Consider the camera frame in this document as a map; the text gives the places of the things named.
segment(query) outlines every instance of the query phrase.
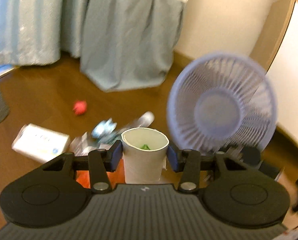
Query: green paper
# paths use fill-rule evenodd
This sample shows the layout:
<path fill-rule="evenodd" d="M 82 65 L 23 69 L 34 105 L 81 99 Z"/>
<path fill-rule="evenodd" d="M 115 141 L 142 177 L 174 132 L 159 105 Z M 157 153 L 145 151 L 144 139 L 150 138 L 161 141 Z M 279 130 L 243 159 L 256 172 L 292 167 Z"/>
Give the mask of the green paper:
<path fill-rule="evenodd" d="M 148 145 L 144 144 L 141 148 L 141 150 L 149 150 L 150 151 L 150 148 Z"/>

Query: white paper cup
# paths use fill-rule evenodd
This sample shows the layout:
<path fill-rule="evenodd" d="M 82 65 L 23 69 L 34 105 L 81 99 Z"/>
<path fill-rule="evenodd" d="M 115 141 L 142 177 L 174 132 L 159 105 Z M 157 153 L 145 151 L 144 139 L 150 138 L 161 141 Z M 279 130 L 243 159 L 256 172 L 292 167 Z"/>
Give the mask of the white paper cup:
<path fill-rule="evenodd" d="M 167 136 L 150 128 L 133 128 L 121 137 L 126 183 L 158 183 L 169 145 Z M 145 144 L 150 150 L 140 149 Z"/>

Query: brown floor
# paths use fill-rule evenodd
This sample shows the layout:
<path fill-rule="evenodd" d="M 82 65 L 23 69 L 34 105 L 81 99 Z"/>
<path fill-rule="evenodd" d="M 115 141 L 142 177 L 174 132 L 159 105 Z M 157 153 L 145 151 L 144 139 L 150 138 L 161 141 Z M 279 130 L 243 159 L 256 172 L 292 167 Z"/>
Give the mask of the brown floor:
<path fill-rule="evenodd" d="M 166 81 L 157 88 L 104 93 L 79 71 L 79 61 L 64 54 L 56 64 L 23 67 L 0 79 L 0 89 L 10 106 L 10 114 L 0 124 L 0 192 L 11 181 L 39 166 L 11 149 L 11 143 L 24 124 L 69 134 L 71 139 L 91 131 L 101 120 L 113 118 L 122 126 L 152 111 L 156 119 L 152 127 L 169 135 L 166 103 L 169 90 L 181 68 L 173 66 Z M 88 111 L 83 116 L 72 112 L 76 100 L 86 100 Z M 298 178 L 298 150 L 283 136 L 276 134 L 264 157 L 284 168 L 287 182 Z M 167 180 L 177 183 L 179 174 L 164 172 Z M 298 219 L 291 219 L 294 226 Z M 5 220 L 0 211 L 0 228 Z"/>

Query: red ball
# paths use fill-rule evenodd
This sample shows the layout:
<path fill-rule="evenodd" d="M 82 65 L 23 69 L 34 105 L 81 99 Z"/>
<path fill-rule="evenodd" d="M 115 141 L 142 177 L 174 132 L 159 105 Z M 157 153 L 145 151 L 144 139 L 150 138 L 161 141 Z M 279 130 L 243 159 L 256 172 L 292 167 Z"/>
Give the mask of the red ball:
<path fill-rule="evenodd" d="M 77 101 L 74 103 L 73 111 L 75 115 L 84 114 L 87 111 L 87 102 L 86 101 Z"/>

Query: white box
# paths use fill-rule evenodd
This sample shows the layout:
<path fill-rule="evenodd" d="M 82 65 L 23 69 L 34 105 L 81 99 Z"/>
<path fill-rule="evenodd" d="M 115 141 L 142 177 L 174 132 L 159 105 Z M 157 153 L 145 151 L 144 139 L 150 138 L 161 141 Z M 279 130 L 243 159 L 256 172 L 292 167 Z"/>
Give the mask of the white box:
<path fill-rule="evenodd" d="M 46 163 L 63 153 L 69 143 L 69 135 L 30 123 L 21 128 L 12 143 L 12 149 L 40 163 Z"/>

